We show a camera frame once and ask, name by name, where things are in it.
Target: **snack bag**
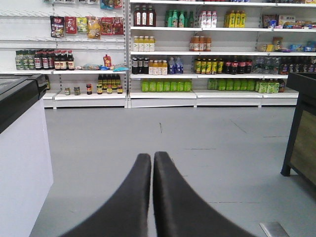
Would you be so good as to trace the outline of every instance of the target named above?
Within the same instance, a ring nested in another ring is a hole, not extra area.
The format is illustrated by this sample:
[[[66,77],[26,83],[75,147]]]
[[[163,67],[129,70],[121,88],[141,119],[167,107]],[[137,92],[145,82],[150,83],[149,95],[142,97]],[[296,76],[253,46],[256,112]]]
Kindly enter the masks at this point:
[[[65,16],[66,34],[77,34],[77,20],[74,16]]]
[[[101,18],[101,34],[108,36],[113,34],[113,17]]]
[[[65,19],[62,16],[50,16],[50,36],[53,38],[62,38],[65,36]]]
[[[123,35],[123,17],[114,17],[113,35]]]
[[[114,0],[101,0],[101,9],[114,9]]]
[[[88,32],[87,18],[77,17],[77,29],[79,33]]]
[[[101,27],[99,24],[99,19],[96,16],[88,16],[88,39],[101,38]]]

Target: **glass jar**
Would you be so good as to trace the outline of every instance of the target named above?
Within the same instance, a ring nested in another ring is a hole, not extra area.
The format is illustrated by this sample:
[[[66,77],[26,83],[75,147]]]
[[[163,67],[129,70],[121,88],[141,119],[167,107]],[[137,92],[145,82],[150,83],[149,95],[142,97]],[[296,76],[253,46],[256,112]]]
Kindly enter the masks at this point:
[[[70,87],[65,87],[65,95],[70,95]]]
[[[87,95],[92,95],[92,85],[88,83],[85,86],[87,87]]]
[[[74,94],[75,95],[80,95],[80,87],[79,86],[75,86],[74,87]]]

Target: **gray floor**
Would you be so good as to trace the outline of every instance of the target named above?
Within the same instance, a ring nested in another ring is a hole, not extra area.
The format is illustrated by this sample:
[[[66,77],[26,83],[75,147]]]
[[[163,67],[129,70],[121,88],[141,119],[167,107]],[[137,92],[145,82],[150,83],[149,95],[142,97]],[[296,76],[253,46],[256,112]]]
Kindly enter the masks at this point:
[[[56,237],[106,201],[137,154],[167,151],[212,207],[258,237],[279,221],[316,236],[316,190],[280,175],[294,108],[46,110],[54,184],[31,237]],[[149,237],[155,237],[152,205]]]

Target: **shelf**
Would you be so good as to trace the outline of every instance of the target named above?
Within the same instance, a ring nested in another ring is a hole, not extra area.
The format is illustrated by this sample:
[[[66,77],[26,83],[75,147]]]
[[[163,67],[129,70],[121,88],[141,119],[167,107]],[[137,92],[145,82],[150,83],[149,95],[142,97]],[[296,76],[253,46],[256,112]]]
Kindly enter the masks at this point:
[[[145,31],[202,31],[202,28],[178,28],[178,27],[147,27],[147,26],[132,26],[131,30]]]
[[[216,27],[216,28],[202,28],[203,31],[254,31],[254,32],[272,32],[270,28],[228,28],[228,27]]]
[[[130,3],[145,4],[176,4],[176,5],[204,5],[202,1],[177,1],[177,0],[130,0]]]
[[[113,70],[74,70],[74,71],[53,71],[53,74],[126,74],[123,72],[113,72]]]
[[[155,52],[131,52],[131,55],[200,55],[193,51],[155,51]]]
[[[193,74],[192,72],[189,71],[184,71],[183,74],[168,74],[168,75],[149,75],[149,74],[131,74],[129,76],[131,79],[150,79],[150,78],[171,78],[171,79],[176,79],[176,78],[180,78],[180,79],[192,79],[192,78],[198,78],[197,74]]]

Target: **plastic bottle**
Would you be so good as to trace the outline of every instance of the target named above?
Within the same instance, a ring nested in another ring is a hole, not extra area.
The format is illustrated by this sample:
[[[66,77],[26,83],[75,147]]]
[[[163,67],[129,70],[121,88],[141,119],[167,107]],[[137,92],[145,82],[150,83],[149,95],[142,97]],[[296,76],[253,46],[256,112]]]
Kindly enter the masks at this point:
[[[144,37],[140,36],[138,39],[138,52],[144,52]]]
[[[179,27],[179,28],[184,28],[184,22],[185,22],[184,11],[181,11],[181,12],[180,12],[180,16],[179,16],[179,24],[178,24],[178,27]]]
[[[235,28],[240,27],[240,17],[241,17],[240,11],[237,11],[235,14],[235,25],[234,25]]]
[[[149,36],[145,36],[144,38],[144,52],[149,52]]]
[[[154,52],[156,46],[156,40],[153,36],[150,36],[149,38],[149,52]]]
[[[245,23],[246,23],[246,13],[245,13],[245,11],[241,11],[239,27],[245,28]]]
[[[169,61],[169,70],[168,70],[168,73],[169,74],[175,74],[175,67],[176,67],[176,64],[174,62],[174,58],[171,57],[170,58],[170,61]]]

